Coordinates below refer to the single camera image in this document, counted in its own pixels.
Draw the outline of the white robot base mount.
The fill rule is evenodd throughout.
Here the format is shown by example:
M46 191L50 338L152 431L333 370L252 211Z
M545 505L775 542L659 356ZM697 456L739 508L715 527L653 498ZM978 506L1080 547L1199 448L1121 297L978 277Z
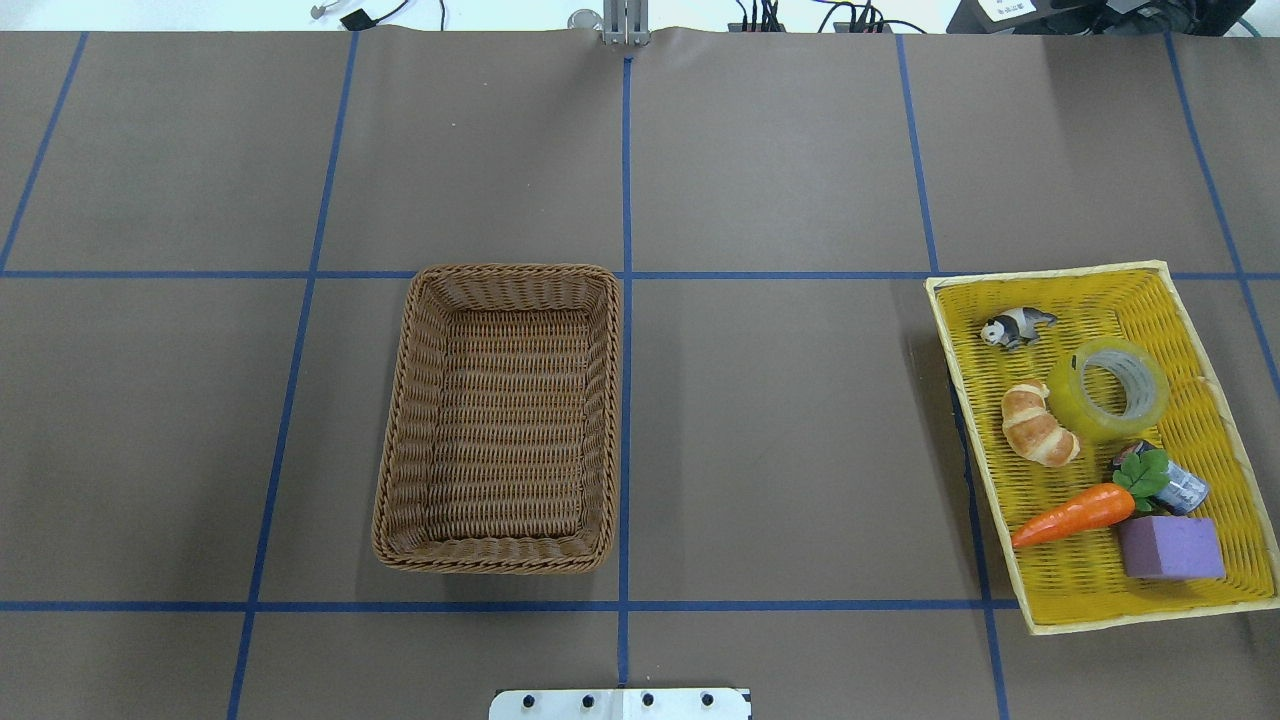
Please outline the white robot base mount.
M731 687L502 691L489 719L753 719L751 694Z

